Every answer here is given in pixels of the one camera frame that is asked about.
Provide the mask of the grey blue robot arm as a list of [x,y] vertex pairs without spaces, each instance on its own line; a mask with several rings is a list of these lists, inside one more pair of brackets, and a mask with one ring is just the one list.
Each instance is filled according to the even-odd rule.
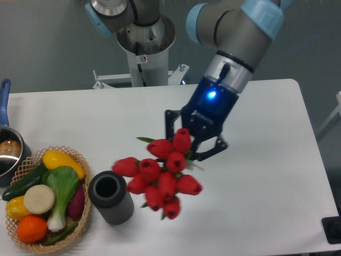
[[[186,19],[188,36],[216,48],[189,102],[165,112],[166,138],[174,122],[193,137],[190,160],[203,161],[227,148],[223,124],[275,40],[290,1],[220,1],[194,6]],[[175,39],[159,1],[88,1],[85,11],[104,35],[116,35],[128,59],[134,87],[168,85],[168,51]]]

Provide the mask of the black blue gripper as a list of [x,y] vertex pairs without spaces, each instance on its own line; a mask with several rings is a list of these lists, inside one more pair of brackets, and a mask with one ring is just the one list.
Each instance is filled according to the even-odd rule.
[[195,137],[191,146],[192,161],[204,161],[229,146],[221,132],[239,96],[222,86],[220,81],[219,79],[213,82],[206,77],[202,78],[189,102],[181,110],[165,111],[167,140],[171,141],[176,131],[181,128],[188,129]]

